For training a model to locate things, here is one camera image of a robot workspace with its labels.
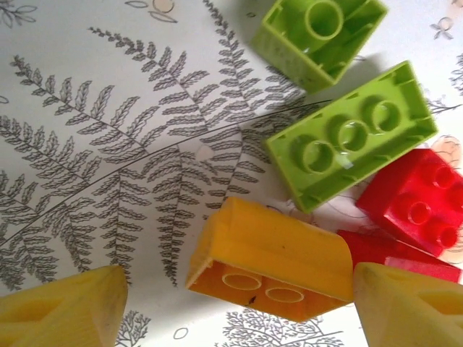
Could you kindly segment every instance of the red toy block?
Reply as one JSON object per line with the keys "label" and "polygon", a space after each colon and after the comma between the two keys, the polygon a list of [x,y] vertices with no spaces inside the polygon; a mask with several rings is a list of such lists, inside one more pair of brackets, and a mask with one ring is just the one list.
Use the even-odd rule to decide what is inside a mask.
{"label": "red toy block", "polygon": [[439,256],[463,223],[463,178],[430,149],[380,170],[356,206],[397,239]]}
{"label": "red toy block", "polygon": [[375,262],[458,283],[462,270],[403,242],[339,230],[349,246],[352,264]]}

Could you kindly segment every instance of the sketched plant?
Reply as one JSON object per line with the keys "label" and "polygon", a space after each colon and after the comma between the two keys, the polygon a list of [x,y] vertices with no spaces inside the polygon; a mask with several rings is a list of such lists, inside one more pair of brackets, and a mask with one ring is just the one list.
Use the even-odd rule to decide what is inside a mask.
{"label": "sketched plant", "polygon": [[25,271],[42,283],[54,280],[58,259],[50,255],[50,240],[41,227],[27,227],[0,248],[0,280],[10,291],[21,289]]}
{"label": "sketched plant", "polygon": [[454,105],[454,106],[448,106],[445,104],[445,95],[442,95],[440,98],[435,98],[435,99],[431,99],[429,96],[428,96],[428,91],[425,90],[425,99],[426,99],[426,104],[428,105],[428,108],[429,110],[431,111],[431,113],[434,115],[434,116],[437,116],[443,112],[446,112],[446,111],[451,111],[451,110],[455,110],[457,109],[458,107],[461,106],[461,104],[458,104],[458,105]]}
{"label": "sketched plant", "polygon": [[98,156],[89,159],[92,151],[75,153],[72,137],[59,149],[55,132],[46,136],[43,126],[34,131],[27,122],[21,127],[16,119],[3,116],[0,136],[15,146],[17,152],[26,155],[22,158],[30,162],[31,168],[38,170],[37,177],[43,180],[41,187],[51,189],[51,196],[66,196],[84,189],[100,166]]}
{"label": "sketched plant", "polygon": [[21,225],[29,223],[46,209],[50,202],[50,195],[43,195],[37,204],[32,205],[31,199],[35,193],[37,182],[26,186],[25,175],[22,174],[8,185],[9,178],[4,170],[0,173],[0,241],[7,231],[7,225]]}
{"label": "sketched plant", "polygon": [[164,272],[174,286],[177,286],[177,260],[186,235],[184,230],[195,217],[188,208],[198,205],[198,197],[205,194],[200,184],[211,185],[205,172],[215,173],[215,169],[206,162],[196,161],[194,153],[182,152],[176,145],[151,157],[143,168],[147,181],[155,184],[152,193],[160,213],[159,247]]}
{"label": "sketched plant", "polygon": [[214,151],[208,161],[217,172],[211,179],[213,187],[208,190],[211,198],[206,203],[208,208],[219,209],[230,193],[249,194],[247,184],[259,182],[257,177],[266,172],[262,164],[270,163],[260,144],[262,139],[262,134],[256,130],[237,125],[200,139]]}
{"label": "sketched plant", "polygon": [[342,331],[325,333],[321,317],[304,323],[290,322],[271,314],[244,309],[227,312],[224,336],[229,340],[221,347],[341,347],[337,335]]}
{"label": "sketched plant", "polygon": [[138,343],[146,337],[150,321],[151,318],[145,317],[138,311],[130,310],[122,319],[115,346],[140,347]]}
{"label": "sketched plant", "polygon": [[118,264],[124,268],[128,284],[132,284],[129,269],[133,260],[129,253],[135,250],[129,244],[137,241],[136,233],[143,230],[136,222],[146,219],[145,215],[136,210],[139,206],[151,204],[143,197],[150,191],[137,183],[144,177],[144,174],[123,168],[110,175],[93,192],[94,196],[104,197],[101,202],[94,204],[94,207],[103,209],[99,212],[98,218],[106,220],[101,226],[105,231],[102,238],[108,240],[104,249],[110,251],[106,256],[111,259],[112,265]]}
{"label": "sketched plant", "polygon": [[222,113],[215,113],[226,102],[226,99],[208,100],[208,96],[218,88],[218,85],[212,83],[200,89],[195,88],[195,85],[207,77],[209,72],[197,70],[184,73],[187,52],[183,51],[177,60],[172,62],[170,47],[166,47],[162,55],[158,57],[157,48],[153,42],[145,45],[140,40],[134,42],[109,31],[103,32],[93,28],[90,30],[100,37],[107,37],[110,42],[115,42],[116,47],[124,48],[125,54],[133,56],[133,60],[143,62],[141,71],[150,73],[148,81],[154,83],[154,91],[172,90],[171,94],[159,101],[159,105],[163,107],[162,114],[173,116],[166,123],[168,126],[174,126],[169,130],[170,135],[197,136],[207,132],[211,126],[223,118]]}
{"label": "sketched plant", "polygon": [[221,36],[218,42],[223,49],[218,53],[221,56],[218,62],[224,68],[219,72],[226,78],[220,84],[227,88],[221,92],[221,95],[227,100],[233,100],[224,107],[216,123],[222,119],[232,123],[252,119],[256,117],[255,110],[266,102],[264,98],[258,98],[259,95],[263,94],[263,91],[255,87],[260,79],[250,77],[254,69],[251,69],[248,65],[249,61],[243,58],[245,50],[240,49],[239,41],[235,38],[235,32],[229,28],[229,23],[224,20],[212,2],[203,0],[203,3],[215,20],[218,27],[216,33]]}
{"label": "sketched plant", "polygon": [[0,24],[5,24],[10,29],[16,22],[22,25],[23,22],[34,23],[35,19],[29,16],[29,13],[37,9],[35,6],[20,6],[14,5],[14,0],[0,0]]}
{"label": "sketched plant", "polygon": [[463,96],[463,53],[457,56],[456,65],[458,66],[454,71],[451,72],[453,77],[450,78],[451,84],[459,94]]}
{"label": "sketched plant", "polygon": [[[146,9],[150,7],[148,2],[141,0],[126,1],[126,5],[133,7],[134,9]],[[153,0],[153,10],[149,9],[148,14],[155,20],[167,23],[177,23],[168,13],[170,13],[175,7],[173,0]]]}
{"label": "sketched plant", "polygon": [[90,269],[91,261],[87,257],[92,249],[90,242],[95,239],[92,232],[96,227],[87,222],[96,214],[88,210],[84,212],[84,209],[94,202],[88,197],[80,197],[70,203],[61,203],[43,219],[43,229],[54,238],[59,236],[79,272]]}
{"label": "sketched plant", "polygon": [[160,126],[150,130],[145,136],[140,136],[147,121],[152,118],[154,113],[158,110],[158,106],[151,106],[137,116],[127,129],[123,129],[124,121],[131,107],[133,107],[139,99],[137,96],[126,99],[117,109],[110,121],[104,120],[103,117],[106,115],[106,105],[111,97],[111,91],[114,88],[113,85],[105,87],[100,92],[90,111],[86,111],[87,96],[92,81],[84,82],[79,86],[73,103],[71,77],[63,81],[61,90],[57,96],[55,91],[56,80],[53,75],[48,77],[43,84],[40,70],[36,69],[33,71],[30,65],[25,63],[23,58],[15,56],[11,65],[18,68],[19,71],[16,72],[17,76],[24,77],[21,81],[22,85],[33,85],[37,87],[32,95],[47,97],[43,102],[43,107],[55,103],[59,104],[55,116],[61,116],[64,113],[74,113],[67,121],[66,125],[74,126],[81,124],[80,126],[82,127],[85,124],[85,127],[77,131],[78,134],[97,134],[99,136],[93,139],[90,144],[97,146],[98,150],[104,155],[109,155],[104,158],[108,163],[126,163],[147,155],[147,146],[151,145],[166,128],[165,126]]}

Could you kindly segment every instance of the plastic block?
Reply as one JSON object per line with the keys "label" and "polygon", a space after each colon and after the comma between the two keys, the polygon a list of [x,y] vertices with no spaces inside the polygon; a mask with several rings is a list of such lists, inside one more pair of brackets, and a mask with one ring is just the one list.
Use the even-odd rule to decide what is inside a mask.
{"label": "plastic block", "polygon": [[397,239],[437,257],[458,241],[463,178],[432,150],[416,149],[378,172],[356,206]]}
{"label": "plastic block", "polygon": [[230,197],[201,233],[186,287],[302,322],[352,302],[352,273],[340,236]]}
{"label": "plastic block", "polygon": [[349,245],[354,268],[360,262],[375,262],[458,283],[462,270],[403,242],[339,230]]}
{"label": "plastic block", "polygon": [[341,79],[386,13],[377,0],[278,0],[251,45],[314,93]]}
{"label": "plastic block", "polygon": [[461,347],[463,286],[363,262],[354,302],[369,347]]}
{"label": "plastic block", "polygon": [[297,207],[308,213],[437,133],[403,62],[266,140]]}

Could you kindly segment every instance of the circular hole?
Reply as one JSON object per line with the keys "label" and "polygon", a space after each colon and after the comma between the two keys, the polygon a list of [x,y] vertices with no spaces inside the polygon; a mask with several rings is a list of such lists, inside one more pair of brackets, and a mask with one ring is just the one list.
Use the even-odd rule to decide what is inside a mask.
{"label": "circular hole", "polygon": [[450,227],[444,228],[438,240],[442,247],[451,248],[458,241],[458,231]]}
{"label": "circular hole", "polygon": [[347,121],[338,133],[338,143],[342,149],[356,152],[364,148],[367,143],[368,130],[359,121]]}
{"label": "circular hole", "polygon": [[390,132],[400,123],[399,108],[391,101],[381,101],[373,110],[373,123],[381,132]]}
{"label": "circular hole", "polygon": [[313,141],[304,148],[303,162],[309,172],[322,173],[333,164],[334,154],[331,146],[325,142]]}
{"label": "circular hole", "polygon": [[245,275],[224,275],[222,281],[228,286],[240,291],[253,291],[260,287],[260,282],[255,278]]}
{"label": "circular hole", "polygon": [[332,1],[315,2],[306,12],[306,24],[312,34],[321,40],[329,40],[342,29],[342,11]]}
{"label": "circular hole", "polygon": [[294,303],[304,299],[304,294],[286,288],[272,288],[266,291],[266,295],[275,301]]}
{"label": "circular hole", "polygon": [[447,167],[438,168],[434,176],[434,184],[439,188],[449,188],[454,183],[454,173]]}
{"label": "circular hole", "polygon": [[429,219],[430,208],[424,202],[416,202],[410,206],[408,219],[410,222],[420,225]]}

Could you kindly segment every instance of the fern leaf print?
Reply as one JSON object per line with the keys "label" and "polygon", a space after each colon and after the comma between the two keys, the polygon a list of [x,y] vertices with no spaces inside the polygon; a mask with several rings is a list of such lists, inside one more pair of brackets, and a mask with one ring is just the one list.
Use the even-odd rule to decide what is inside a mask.
{"label": "fern leaf print", "polygon": [[[45,97],[43,107],[58,105],[55,116],[62,116],[70,113],[68,126],[79,126],[77,131],[80,135],[92,136],[90,144],[96,146],[98,151],[104,155],[104,160],[108,163],[121,164],[137,160],[148,154],[147,147],[166,129],[166,126],[159,126],[141,136],[141,130],[158,110],[158,106],[151,106],[139,114],[135,120],[127,127],[124,121],[130,109],[137,102],[139,97],[130,97],[124,101],[111,116],[107,119],[106,107],[113,85],[109,85],[100,91],[97,99],[90,106],[88,105],[88,92],[91,81],[81,84],[77,89],[75,98],[72,96],[72,80],[66,78],[61,87],[56,88],[56,80],[52,75],[43,83],[43,78],[39,69],[32,70],[23,58],[15,56],[12,66],[17,67],[16,75],[23,77],[22,85],[29,85],[36,88],[32,95]],[[94,174],[96,167],[93,165],[86,174]]]}
{"label": "fern leaf print", "polygon": [[106,256],[110,264],[124,268],[129,284],[132,284],[131,253],[135,250],[130,244],[137,241],[137,234],[143,230],[137,222],[146,219],[137,209],[151,204],[147,199],[150,191],[140,184],[144,177],[135,170],[123,168],[110,175],[93,192],[94,196],[102,197],[94,207],[98,209],[98,218],[104,220],[101,225],[104,234],[101,237],[106,240]]}
{"label": "fern leaf print", "polygon": [[0,280],[10,291],[22,288],[26,272],[41,283],[54,280],[58,258],[47,245],[50,239],[43,228],[27,227],[2,245]]}
{"label": "fern leaf print", "polygon": [[109,31],[91,28],[90,31],[115,42],[123,48],[125,54],[142,64],[141,72],[149,74],[148,81],[153,91],[168,90],[170,93],[159,101],[162,114],[169,116],[166,125],[169,134],[194,137],[203,134],[218,123],[223,113],[217,110],[226,102],[222,97],[211,97],[219,88],[215,83],[198,88],[197,84],[209,75],[209,72],[197,70],[186,72],[187,52],[175,56],[170,47],[158,51],[153,42],[145,45],[142,41],[133,41]]}
{"label": "fern leaf print", "polygon": [[210,172],[215,172],[207,163],[195,160],[194,153],[181,151],[178,146],[168,147],[154,155],[143,172],[147,182],[152,182],[154,201],[160,223],[159,247],[166,276],[177,286],[179,253],[186,233],[195,214],[190,206],[199,205],[205,194],[204,186],[211,185]]}
{"label": "fern leaf print", "polygon": [[91,253],[91,241],[95,239],[93,222],[96,214],[86,209],[94,204],[94,200],[81,197],[69,203],[61,203],[47,213],[43,219],[43,228],[47,234],[64,243],[74,266],[79,272],[88,271],[91,264],[88,256]]}
{"label": "fern leaf print", "polygon": [[200,138],[214,151],[209,161],[217,172],[207,191],[208,208],[219,209],[230,194],[249,194],[250,186],[259,182],[259,175],[266,172],[270,163],[260,143],[262,139],[256,131],[237,125]]}
{"label": "fern leaf print", "polygon": [[218,41],[222,47],[218,53],[221,58],[218,62],[223,68],[219,73],[225,78],[220,84],[226,88],[221,95],[230,100],[224,111],[211,119],[211,123],[217,124],[222,119],[236,123],[255,118],[255,111],[266,103],[265,98],[260,98],[264,91],[256,87],[260,79],[252,77],[254,69],[249,67],[249,61],[244,58],[245,50],[240,48],[235,32],[229,28],[229,23],[224,20],[212,2],[203,0],[203,3],[215,21],[216,33],[221,36]]}
{"label": "fern leaf print", "polygon": [[50,195],[43,195],[36,204],[32,202],[38,183],[34,181],[26,184],[24,174],[11,180],[11,183],[9,181],[5,170],[1,170],[0,241],[4,238],[8,224],[18,226],[36,220],[50,202]]}
{"label": "fern leaf print", "polygon": [[50,189],[50,195],[66,196],[87,187],[101,162],[90,156],[90,150],[75,153],[73,137],[60,146],[55,132],[47,135],[43,127],[34,131],[28,123],[21,126],[7,116],[1,118],[0,136],[38,171],[41,186]]}

